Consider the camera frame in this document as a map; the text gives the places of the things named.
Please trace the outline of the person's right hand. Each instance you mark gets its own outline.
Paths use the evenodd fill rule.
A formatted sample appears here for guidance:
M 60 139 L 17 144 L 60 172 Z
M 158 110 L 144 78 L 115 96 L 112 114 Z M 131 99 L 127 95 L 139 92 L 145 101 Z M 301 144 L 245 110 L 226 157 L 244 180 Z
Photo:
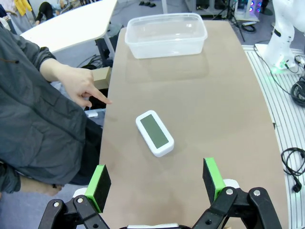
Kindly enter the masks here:
M 55 196 L 64 186 L 46 184 L 25 176 L 20 176 L 20 191 L 27 193 L 40 193 Z

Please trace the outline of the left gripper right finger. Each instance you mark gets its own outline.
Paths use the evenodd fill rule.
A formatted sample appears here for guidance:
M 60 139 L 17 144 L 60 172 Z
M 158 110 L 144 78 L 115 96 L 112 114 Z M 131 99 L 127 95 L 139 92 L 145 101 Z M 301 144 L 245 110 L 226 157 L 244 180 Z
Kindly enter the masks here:
M 203 181 L 210 207 L 194 229 L 223 229 L 229 218 L 239 218 L 247 229 L 281 229 L 281 223 L 266 189 L 244 192 L 225 184 L 214 158 L 203 159 Z

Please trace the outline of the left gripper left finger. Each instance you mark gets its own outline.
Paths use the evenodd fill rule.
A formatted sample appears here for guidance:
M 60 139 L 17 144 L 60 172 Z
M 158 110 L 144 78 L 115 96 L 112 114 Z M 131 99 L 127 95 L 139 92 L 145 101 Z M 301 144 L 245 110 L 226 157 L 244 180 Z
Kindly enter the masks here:
M 52 199 L 41 218 L 40 229 L 75 229 L 83 225 L 86 229 L 108 229 L 102 219 L 111 179 L 105 165 L 98 165 L 84 194 L 70 201 Z

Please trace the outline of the person's left hand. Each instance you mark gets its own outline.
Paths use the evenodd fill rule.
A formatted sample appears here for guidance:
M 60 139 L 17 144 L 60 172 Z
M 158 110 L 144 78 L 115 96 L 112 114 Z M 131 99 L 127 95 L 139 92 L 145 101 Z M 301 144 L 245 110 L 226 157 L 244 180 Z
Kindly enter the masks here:
M 40 73 L 49 82 L 61 82 L 69 97 L 81 107 L 92 106 L 88 100 L 91 96 L 105 104 L 112 103 L 95 87 L 91 70 L 74 68 L 55 59 L 47 59 L 41 64 Z

